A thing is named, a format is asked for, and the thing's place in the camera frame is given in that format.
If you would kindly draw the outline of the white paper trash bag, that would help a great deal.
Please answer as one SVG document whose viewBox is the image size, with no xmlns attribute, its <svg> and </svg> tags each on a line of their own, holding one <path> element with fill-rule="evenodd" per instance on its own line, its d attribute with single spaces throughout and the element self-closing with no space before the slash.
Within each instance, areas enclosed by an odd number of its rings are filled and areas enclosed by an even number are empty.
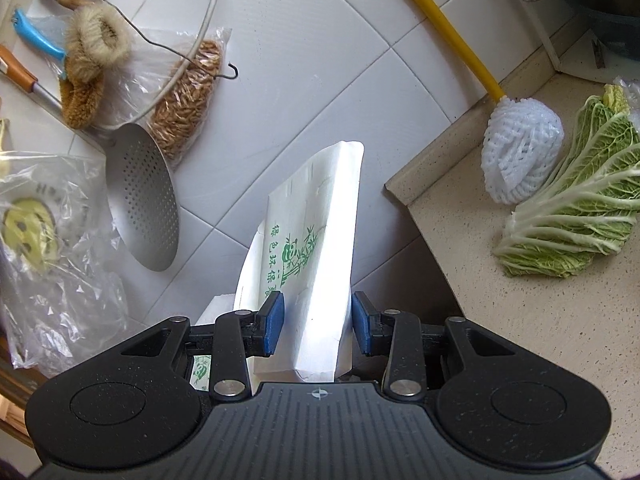
<svg viewBox="0 0 640 480">
<path fill-rule="evenodd" d="M 282 292 L 276 352 L 247 361 L 250 383 L 334 382 L 352 368 L 350 278 L 364 146 L 340 141 L 311 156 L 268 196 L 235 292 L 198 319 L 258 310 Z"/>
</svg>

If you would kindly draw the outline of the white foam fruit net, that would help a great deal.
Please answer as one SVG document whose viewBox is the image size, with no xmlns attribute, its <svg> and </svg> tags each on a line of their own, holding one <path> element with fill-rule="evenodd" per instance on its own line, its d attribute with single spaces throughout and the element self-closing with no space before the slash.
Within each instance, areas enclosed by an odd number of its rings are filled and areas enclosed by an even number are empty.
<svg viewBox="0 0 640 480">
<path fill-rule="evenodd" d="M 561 119 L 546 104 L 502 98 L 489 117 L 480 156 L 489 196 L 514 205 L 534 195 L 555 166 L 563 140 Z"/>
</svg>

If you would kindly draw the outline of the metal perforated skimmer ladle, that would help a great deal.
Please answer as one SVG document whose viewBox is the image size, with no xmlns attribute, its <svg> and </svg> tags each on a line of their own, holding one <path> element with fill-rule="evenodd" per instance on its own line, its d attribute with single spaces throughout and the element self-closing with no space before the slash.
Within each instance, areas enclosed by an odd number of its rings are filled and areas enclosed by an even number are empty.
<svg viewBox="0 0 640 480">
<path fill-rule="evenodd" d="M 177 255 L 180 212 L 171 172 L 152 136 L 133 122 L 74 133 L 105 155 L 108 206 L 130 254 L 149 270 L 167 270 Z"/>
</svg>

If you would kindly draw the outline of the clear smiley plastic bag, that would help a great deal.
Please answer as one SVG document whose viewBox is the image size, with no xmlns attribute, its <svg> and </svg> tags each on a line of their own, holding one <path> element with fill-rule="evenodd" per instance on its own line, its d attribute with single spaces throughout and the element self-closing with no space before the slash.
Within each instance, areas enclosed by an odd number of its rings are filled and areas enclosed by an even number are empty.
<svg viewBox="0 0 640 480">
<path fill-rule="evenodd" d="M 52 377 L 118 341 L 129 324 L 103 162 L 1 155 L 1 326 L 16 368 Z"/>
</svg>

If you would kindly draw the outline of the napa cabbage leaf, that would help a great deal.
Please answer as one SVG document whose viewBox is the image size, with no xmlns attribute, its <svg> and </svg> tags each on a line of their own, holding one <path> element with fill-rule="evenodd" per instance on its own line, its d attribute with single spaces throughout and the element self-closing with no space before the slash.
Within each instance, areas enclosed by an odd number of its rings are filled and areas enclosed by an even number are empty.
<svg viewBox="0 0 640 480">
<path fill-rule="evenodd" d="M 511 278 L 570 278 L 620 253 L 639 219 L 639 93 L 623 79 L 590 96 L 547 181 L 515 207 L 494 254 Z"/>
</svg>

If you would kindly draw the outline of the bag of oat grains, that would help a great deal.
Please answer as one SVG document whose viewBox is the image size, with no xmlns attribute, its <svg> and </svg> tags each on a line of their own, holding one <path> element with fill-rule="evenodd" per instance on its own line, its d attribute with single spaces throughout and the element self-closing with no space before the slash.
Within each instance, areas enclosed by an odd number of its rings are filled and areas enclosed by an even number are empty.
<svg viewBox="0 0 640 480">
<path fill-rule="evenodd" d="M 96 121 L 108 127 L 135 120 L 152 134 L 168 164 L 177 167 L 204 130 L 231 30 L 211 29 L 195 52 L 196 64 L 168 91 L 163 88 L 182 64 L 175 53 L 188 52 L 194 37 L 174 30 L 145 33 L 155 44 L 134 38 L 128 60 L 106 74 Z"/>
</svg>

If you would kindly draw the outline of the natural fibre scrubbing brush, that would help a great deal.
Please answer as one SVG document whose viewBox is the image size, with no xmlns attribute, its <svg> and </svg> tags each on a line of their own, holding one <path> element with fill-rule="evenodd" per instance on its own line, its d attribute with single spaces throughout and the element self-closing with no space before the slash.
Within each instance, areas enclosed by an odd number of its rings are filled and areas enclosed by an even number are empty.
<svg viewBox="0 0 640 480">
<path fill-rule="evenodd" d="M 107 3 L 54 0 L 71 10 L 64 37 L 64 75 L 60 79 L 62 118 L 73 129 L 91 125 L 98 112 L 108 70 L 129 56 L 130 33 Z"/>
</svg>

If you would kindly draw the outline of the white corner dish rack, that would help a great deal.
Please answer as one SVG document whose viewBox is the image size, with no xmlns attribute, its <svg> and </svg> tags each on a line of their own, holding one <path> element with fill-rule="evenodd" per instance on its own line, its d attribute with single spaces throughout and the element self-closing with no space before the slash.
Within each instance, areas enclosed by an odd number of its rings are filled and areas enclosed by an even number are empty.
<svg viewBox="0 0 640 480">
<path fill-rule="evenodd" d="M 639 0 L 518 0 L 554 68 L 610 82 L 639 78 Z"/>
</svg>

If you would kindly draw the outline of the blue handled brush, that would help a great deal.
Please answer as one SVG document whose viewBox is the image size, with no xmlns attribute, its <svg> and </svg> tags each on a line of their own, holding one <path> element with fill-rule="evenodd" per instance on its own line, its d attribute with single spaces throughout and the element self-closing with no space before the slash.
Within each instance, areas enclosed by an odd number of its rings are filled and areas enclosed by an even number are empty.
<svg viewBox="0 0 640 480">
<path fill-rule="evenodd" d="M 25 41 L 26 44 L 30 44 L 36 50 L 50 56 L 50 58 L 58 62 L 64 62 L 64 49 L 44 36 L 21 9 L 15 9 L 13 11 L 11 22 L 17 36 Z"/>
</svg>

